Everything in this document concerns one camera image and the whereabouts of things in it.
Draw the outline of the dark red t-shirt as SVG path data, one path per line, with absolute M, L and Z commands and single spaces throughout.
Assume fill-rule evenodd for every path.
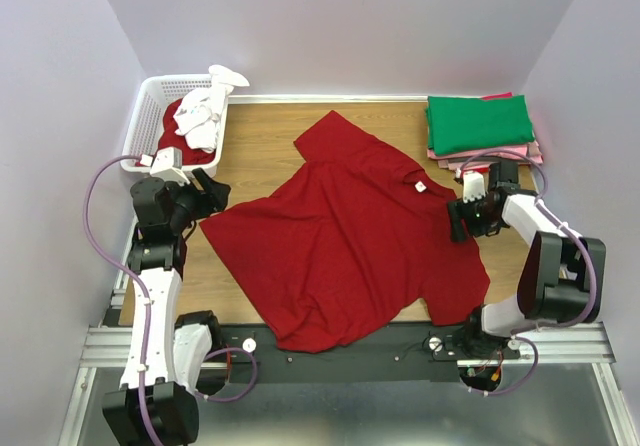
M 417 300 L 442 326 L 483 303 L 477 244 L 450 238 L 453 191 L 337 112 L 295 147 L 303 165 L 276 191 L 201 224 L 281 349 L 346 346 Z

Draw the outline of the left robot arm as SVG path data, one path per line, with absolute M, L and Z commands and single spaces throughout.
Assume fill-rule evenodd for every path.
M 188 445 L 199 432 L 196 384 L 204 361 L 224 346 L 210 310 L 178 315 L 187 229 L 228 204 L 230 186 L 203 169 L 186 180 L 146 177 L 130 189 L 137 217 L 127 268 L 133 272 L 129 357 L 102 412 L 121 445 Z

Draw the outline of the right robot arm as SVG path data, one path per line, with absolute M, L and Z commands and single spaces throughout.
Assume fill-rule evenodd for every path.
M 514 161 L 499 160 L 487 176 L 460 171 L 455 179 L 462 195 L 447 204 L 453 242 L 511 228 L 529 250 L 515 294 L 475 308 L 446 345 L 480 358 L 520 333 L 594 322 L 602 299 L 604 242 L 553 215 L 537 192 L 520 185 Z

